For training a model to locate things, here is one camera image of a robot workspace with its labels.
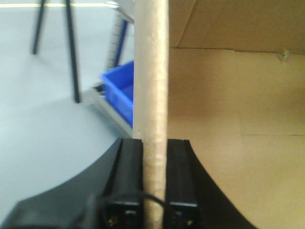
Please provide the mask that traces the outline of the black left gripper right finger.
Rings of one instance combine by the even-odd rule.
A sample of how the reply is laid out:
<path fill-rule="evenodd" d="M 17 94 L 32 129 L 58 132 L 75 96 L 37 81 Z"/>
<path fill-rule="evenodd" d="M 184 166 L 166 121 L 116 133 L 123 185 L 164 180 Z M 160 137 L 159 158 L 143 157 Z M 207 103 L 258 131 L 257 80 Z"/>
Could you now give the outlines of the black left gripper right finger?
<path fill-rule="evenodd" d="M 195 195 L 185 141 L 169 139 L 166 164 L 165 229 L 200 229 L 201 216 Z"/>

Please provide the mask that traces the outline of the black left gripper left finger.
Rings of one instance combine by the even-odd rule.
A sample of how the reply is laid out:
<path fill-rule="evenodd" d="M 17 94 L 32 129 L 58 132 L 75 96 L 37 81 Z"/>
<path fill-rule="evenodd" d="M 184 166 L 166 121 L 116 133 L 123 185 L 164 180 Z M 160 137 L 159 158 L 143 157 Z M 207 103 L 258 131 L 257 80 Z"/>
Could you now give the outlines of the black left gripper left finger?
<path fill-rule="evenodd" d="M 143 227 L 142 141 L 122 139 L 101 209 L 106 229 Z"/>

